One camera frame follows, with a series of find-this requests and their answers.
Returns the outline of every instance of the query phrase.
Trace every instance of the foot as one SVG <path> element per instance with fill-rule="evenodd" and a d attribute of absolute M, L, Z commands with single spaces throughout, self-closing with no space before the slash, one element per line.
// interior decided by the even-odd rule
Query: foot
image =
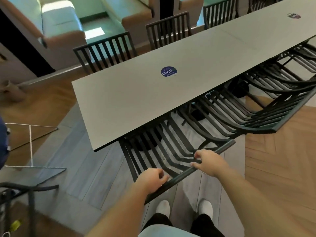
<path fill-rule="evenodd" d="M 168 200 L 163 200 L 159 203 L 156 208 L 156 213 L 161 213 L 169 218 L 170 216 L 170 205 Z"/>
<path fill-rule="evenodd" d="M 213 220 L 213 207 L 211 202 L 202 199 L 198 205 L 198 214 L 207 214 Z"/>

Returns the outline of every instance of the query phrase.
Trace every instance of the table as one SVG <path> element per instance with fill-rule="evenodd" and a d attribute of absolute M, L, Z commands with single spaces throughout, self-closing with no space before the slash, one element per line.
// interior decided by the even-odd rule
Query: table
<path fill-rule="evenodd" d="M 266 59 L 212 28 L 72 84 L 96 151 Z M 164 77 L 168 66 L 178 73 Z"/>
<path fill-rule="evenodd" d="M 283 0 L 218 27 L 271 58 L 315 36 L 315 20 L 316 0 Z"/>
<path fill-rule="evenodd" d="M 285 0 L 74 81 L 93 150 L 316 35 L 314 5 Z M 177 74 L 164 77 L 170 66 Z"/>

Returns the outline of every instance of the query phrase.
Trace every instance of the right hand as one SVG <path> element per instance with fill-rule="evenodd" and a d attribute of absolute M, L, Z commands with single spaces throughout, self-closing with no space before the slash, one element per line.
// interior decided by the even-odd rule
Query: right hand
<path fill-rule="evenodd" d="M 229 168 L 228 163 L 223 157 L 211 150 L 197 150 L 194 154 L 194 158 L 201 158 L 202 163 L 192 162 L 191 166 L 213 177 L 217 177 L 223 168 Z"/>

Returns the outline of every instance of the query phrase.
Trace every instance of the leg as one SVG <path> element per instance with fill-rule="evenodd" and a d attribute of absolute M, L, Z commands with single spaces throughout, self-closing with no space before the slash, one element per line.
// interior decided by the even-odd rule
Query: leg
<path fill-rule="evenodd" d="M 201 200 L 198 207 L 199 216 L 192 223 L 190 232 L 201 237 L 225 237 L 212 221 L 213 208 L 209 201 Z"/>
<path fill-rule="evenodd" d="M 169 220 L 170 215 L 170 206 L 167 200 L 163 200 L 159 203 L 156 213 L 147 221 L 144 229 L 146 229 L 150 225 L 162 224 L 172 226 L 171 221 Z"/>

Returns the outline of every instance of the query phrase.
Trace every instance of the sofa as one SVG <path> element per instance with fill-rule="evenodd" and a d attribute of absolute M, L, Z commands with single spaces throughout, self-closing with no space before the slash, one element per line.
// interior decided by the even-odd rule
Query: sofa
<path fill-rule="evenodd" d="M 148 41 L 145 25 L 160 20 L 159 0 L 102 0 L 102 3 L 110 18 L 130 32 L 135 45 Z"/>
<path fill-rule="evenodd" d="M 204 0 L 174 0 L 173 14 L 189 12 L 191 26 L 196 26 L 199 20 Z"/>
<path fill-rule="evenodd" d="M 70 1 L 44 4 L 40 0 L 0 0 L 0 3 L 59 62 L 58 69 L 79 64 L 72 49 L 86 44 L 86 40 Z"/>

